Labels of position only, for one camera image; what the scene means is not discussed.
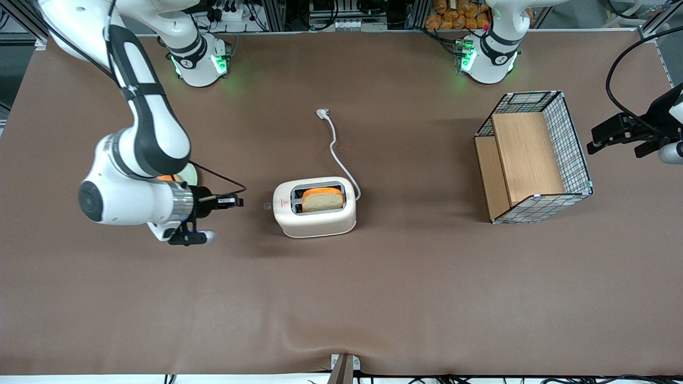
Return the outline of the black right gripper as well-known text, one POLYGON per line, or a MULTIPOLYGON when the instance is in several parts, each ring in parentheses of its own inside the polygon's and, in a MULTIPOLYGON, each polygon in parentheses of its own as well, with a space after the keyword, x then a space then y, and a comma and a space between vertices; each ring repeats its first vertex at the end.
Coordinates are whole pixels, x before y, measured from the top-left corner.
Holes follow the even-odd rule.
POLYGON ((237 195, 216 195, 215 197, 196 197, 194 199, 192 217, 207 217, 213 210, 226 210, 240 207, 243 199, 237 195))

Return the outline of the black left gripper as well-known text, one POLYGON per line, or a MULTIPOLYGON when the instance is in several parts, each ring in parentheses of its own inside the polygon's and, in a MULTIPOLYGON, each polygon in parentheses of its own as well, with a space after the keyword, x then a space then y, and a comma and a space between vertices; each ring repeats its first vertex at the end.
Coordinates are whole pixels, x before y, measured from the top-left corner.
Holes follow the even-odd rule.
POLYGON ((625 111, 617 113, 591 129, 592 141, 587 143, 587 154, 595 155, 615 143, 643 141, 666 145, 669 143, 665 135, 668 121, 668 109, 652 109, 638 118, 625 111))

